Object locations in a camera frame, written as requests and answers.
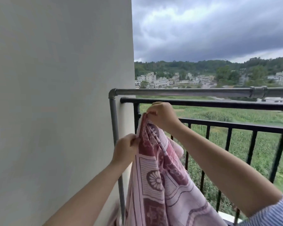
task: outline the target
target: left arm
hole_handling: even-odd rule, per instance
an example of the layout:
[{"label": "left arm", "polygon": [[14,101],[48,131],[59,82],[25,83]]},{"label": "left arm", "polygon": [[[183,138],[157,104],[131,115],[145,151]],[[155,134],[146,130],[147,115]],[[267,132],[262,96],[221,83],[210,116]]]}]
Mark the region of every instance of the left arm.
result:
[{"label": "left arm", "polygon": [[43,226],[92,226],[117,179],[133,161],[140,139],[129,134],[120,139],[111,163],[66,202]]}]

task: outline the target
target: patterned blanket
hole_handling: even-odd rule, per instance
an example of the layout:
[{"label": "patterned blanket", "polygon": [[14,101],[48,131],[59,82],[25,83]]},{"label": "patterned blanket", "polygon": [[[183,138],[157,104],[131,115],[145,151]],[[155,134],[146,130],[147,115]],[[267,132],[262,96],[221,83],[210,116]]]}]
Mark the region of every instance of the patterned blanket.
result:
[{"label": "patterned blanket", "polygon": [[131,168],[127,226],[226,226],[182,166],[183,149],[143,114]]}]

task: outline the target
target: sleeve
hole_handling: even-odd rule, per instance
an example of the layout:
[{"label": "sleeve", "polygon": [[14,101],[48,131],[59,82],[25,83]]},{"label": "sleeve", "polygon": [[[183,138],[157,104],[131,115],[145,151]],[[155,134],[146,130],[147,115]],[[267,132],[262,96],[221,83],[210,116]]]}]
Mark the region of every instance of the sleeve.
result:
[{"label": "sleeve", "polygon": [[241,222],[239,226],[283,226],[283,198]]}]

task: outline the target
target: right arm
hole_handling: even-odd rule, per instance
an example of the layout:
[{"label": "right arm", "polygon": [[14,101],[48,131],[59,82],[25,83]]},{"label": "right arm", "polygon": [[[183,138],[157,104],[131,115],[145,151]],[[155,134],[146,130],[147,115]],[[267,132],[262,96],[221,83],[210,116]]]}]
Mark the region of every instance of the right arm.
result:
[{"label": "right arm", "polygon": [[247,217],[276,204],[282,193],[258,171],[182,124],[169,103],[156,102],[149,119],[174,136],[210,180]]}]

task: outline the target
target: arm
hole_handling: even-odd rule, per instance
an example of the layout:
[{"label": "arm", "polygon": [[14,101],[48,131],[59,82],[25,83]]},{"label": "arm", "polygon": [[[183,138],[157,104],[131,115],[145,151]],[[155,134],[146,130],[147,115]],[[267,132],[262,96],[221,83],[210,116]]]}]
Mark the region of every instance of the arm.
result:
[{"label": "arm", "polygon": [[147,112],[155,125],[182,143],[211,181],[247,217],[282,198],[282,193],[258,171],[182,124],[169,103],[153,103]]},{"label": "arm", "polygon": [[133,161],[140,139],[129,134],[120,139],[111,163],[66,202],[43,226],[94,225],[117,179]]}]

